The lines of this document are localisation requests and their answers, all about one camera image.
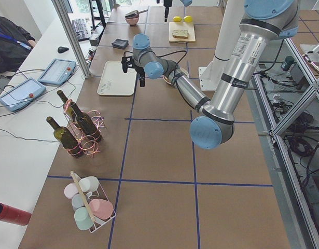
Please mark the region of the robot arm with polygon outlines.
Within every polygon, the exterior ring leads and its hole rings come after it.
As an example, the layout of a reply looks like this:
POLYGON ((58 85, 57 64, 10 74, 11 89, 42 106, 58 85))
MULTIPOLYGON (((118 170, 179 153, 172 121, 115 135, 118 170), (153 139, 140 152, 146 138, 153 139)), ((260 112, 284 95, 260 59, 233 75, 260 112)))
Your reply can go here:
POLYGON ((145 34, 134 36, 131 62, 127 58, 121 61, 124 72, 131 66, 151 79, 165 76, 178 89, 185 102, 200 114, 190 125, 190 136, 203 149, 216 148, 232 137, 234 110, 266 45, 297 33, 299 1, 245 1, 243 7, 241 34, 212 98, 198 89, 176 62, 156 56, 145 34))
MULTIPOLYGON (((183 3, 183 5, 185 7, 189 6, 192 4, 192 0, 181 0, 181 2, 183 3)), ((169 15, 169 10, 172 7, 172 0, 164 0, 163 1, 163 5, 165 7, 165 11, 164 11, 164 21, 167 22, 168 21, 168 15, 169 15)))

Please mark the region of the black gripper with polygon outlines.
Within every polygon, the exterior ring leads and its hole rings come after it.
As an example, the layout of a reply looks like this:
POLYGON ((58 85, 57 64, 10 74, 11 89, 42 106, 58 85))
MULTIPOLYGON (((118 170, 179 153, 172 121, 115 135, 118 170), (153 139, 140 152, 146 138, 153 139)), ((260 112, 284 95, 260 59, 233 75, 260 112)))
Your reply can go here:
POLYGON ((163 5, 165 7, 164 21, 167 22, 167 19, 168 19, 168 7, 172 7, 172 0, 163 0, 163 5))
POLYGON ((134 62, 134 57, 133 56, 126 56, 126 53, 132 53, 130 51, 125 51, 123 53, 123 57, 121 59, 122 63, 122 70, 124 73, 127 73, 129 68, 133 68, 136 70, 138 73, 138 79, 140 82, 140 87, 145 87, 145 73, 144 69, 138 65, 135 64, 134 62))

